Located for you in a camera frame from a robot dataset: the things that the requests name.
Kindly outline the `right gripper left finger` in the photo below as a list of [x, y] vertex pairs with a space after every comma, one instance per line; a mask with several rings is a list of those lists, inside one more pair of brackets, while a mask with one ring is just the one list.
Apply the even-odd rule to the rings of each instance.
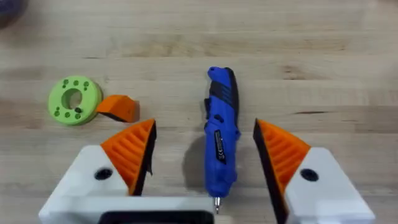
[[40, 209], [42, 223], [98, 223], [140, 196], [156, 140], [154, 119], [83, 147]]

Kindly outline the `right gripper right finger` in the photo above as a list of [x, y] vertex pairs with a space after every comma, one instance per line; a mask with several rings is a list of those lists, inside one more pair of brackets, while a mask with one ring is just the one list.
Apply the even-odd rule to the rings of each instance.
[[253, 139], [277, 223], [374, 223], [376, 216], [333, 154], [257, 119]]

